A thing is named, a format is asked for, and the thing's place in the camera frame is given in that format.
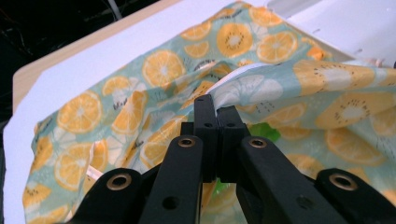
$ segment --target wrinkled cloth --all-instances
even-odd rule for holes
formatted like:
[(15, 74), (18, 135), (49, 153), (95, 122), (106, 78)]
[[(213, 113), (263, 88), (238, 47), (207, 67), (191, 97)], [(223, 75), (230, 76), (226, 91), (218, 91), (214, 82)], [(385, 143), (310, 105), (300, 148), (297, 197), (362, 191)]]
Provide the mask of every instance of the wrinkled cloth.
[[(396, 203), (396, 71), (332, 55), (265, 7), (231, 4), (125, 64), (36, 125), (28, 223), (70, 218), (101, 174), (161, 163), (193, 100), (236, 105), (305, 175), (337, 167)], [(235, 185), (204, 184), (203, 223), (245, 223)]]

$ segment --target cloth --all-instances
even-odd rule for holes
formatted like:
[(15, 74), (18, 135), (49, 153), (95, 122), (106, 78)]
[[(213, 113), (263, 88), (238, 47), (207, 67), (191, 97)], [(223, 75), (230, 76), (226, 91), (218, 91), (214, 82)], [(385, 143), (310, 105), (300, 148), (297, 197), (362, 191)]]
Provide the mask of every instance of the cloth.
[[(345, 169), (396, 203), (396, 71), (332, 62), (265, 7), (231, 4), (125, 64), (39, 122), (28, 223), (62, 222), (104, 172), (163, 160), (193, 100), (236, 105), (305, 175)], [(203, 223), (246, 222), (235, 185), (204, 184)]]

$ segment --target hole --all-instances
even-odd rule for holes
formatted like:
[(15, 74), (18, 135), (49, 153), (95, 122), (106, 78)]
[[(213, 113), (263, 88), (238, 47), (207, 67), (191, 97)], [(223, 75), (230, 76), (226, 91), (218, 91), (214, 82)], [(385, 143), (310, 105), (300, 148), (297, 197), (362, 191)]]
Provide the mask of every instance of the hole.
[(121, 190), (128, 187), (132, 182), (132, 178), (128, 174), (116, 174), (107, 180), (107, 188), (111, 190)]
[(261, 139), (253, 138), (249, 141), (250, 145), (257, 148), (264, 148), (267, 146), (267, 143)]
[(348, 187), (348, 188), (350, 188), (350, 186), (352, 186), (352, 184), (349, 182), (349, 180), (341, 178), (341, 177), (336, 177), (335, 181), (345, 187)]
[(358, 188), (356, 182), (347, 175), (332, 174), (329, 179), (339, 189), (355, 190)]
[(126, 183), (126, 178), (119, 176), (113, 180), (113, 185), (121, 186)]
[(300, 195), (297, 199), (296, 202), (300, 207), (302, 207), (305, 210), (310, 210), (314, 207), (314, 203), (306, 198), (304, 195)]
[(191, 138), (182, 138), (178, 140), (178, 145), (181, 147), (192, 147), (195, 145), (195, 141)]
[(167, 210), (174, 210), (178, 207), (178, 198), (177, 197), (167, 197), (163, 200), (163, 208)]

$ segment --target green object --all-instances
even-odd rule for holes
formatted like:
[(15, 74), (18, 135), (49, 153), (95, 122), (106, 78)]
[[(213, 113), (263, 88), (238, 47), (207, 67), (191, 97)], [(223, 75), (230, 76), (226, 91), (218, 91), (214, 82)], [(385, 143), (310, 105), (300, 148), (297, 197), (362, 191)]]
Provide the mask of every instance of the green object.
[(280, 133), (276, 129), (271, 128), (270, 125), (265, 122), (254, 124), (248, 130), (251, 135), (265, 137), (273, 142), (280, 137)]

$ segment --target brass grommet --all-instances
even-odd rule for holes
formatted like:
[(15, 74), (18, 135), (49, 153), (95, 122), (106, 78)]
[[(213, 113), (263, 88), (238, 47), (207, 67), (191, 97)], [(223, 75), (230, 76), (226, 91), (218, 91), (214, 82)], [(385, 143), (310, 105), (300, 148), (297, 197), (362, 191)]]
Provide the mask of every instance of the brass grommet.
[(116, 174), (107, 180), (107, 188), (111, 190), (122, 190), (128, 187), (132, 182), (130, 175), (126, 173)]
[(256, 147), (256, 148), (265, 148), (267, 147), (267, 143), (263, 140), (261, 140), (260, 138), (252, 138), (248, 141), (248, 143), (252, 146), (252, 147)]
[(178, 140), (177, 143), (180, 147), (192, 147), (195, 145), (195, 140), (193, 140), (192, 138), (185, 137)]
[(358, 188), (356, 182), (347, 175), (332, 174), (329, 179), (339, 189), (352, 191)]

